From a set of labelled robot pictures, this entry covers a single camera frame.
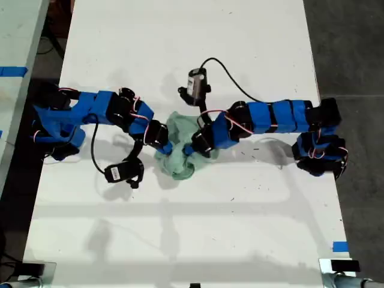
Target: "dark floor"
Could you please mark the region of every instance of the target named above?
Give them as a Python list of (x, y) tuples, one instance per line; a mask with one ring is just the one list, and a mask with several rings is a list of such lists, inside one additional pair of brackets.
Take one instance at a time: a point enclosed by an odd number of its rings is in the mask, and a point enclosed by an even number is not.
[(322, 97), (336, 97), (349, 163), (337, 181), (350, 254), (384, 282), (384, 1), (304, 0)]
[[(338, 133), (350, 151), (348, 168), (337, 181), (350, 253), (361, 263), (361, 276), (384, 282), (384, 0), (304, 0), (304, 4), (320, 94), (337, 98), (343, 117)], [(61, 64), (54, 51), (39, 55), (34, 77), (58, 78)], [(22, 122), (29, 123), (28, 110), (23, 117)], [(27, 141), (21, 135), (24, 129), (20, 128), (16, 146)], [(7, 178), (0, 202), (6, 251), (19, 259), (37, 190), (40, 157), (38, 151), (14, 155), (14, 172)], [(21, 174), (12, 167), (23, 167)], [(20, 180), (35, 190), (27, 192)], [(21, 210), (11, 208), (16, 202), (23, 206)], [(0, 277), (7, 272), (2, 270)]]

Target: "blue tape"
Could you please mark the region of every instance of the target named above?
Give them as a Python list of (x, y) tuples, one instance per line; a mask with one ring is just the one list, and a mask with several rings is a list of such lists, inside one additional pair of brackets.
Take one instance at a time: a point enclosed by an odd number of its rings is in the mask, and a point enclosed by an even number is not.
[(24, 77), (27, 71), (26, 67), (0, 67), (0, 77)]
[(332, 248), (333, 252), (348, 252), (348, 242), (346, 241), (334, 241)]

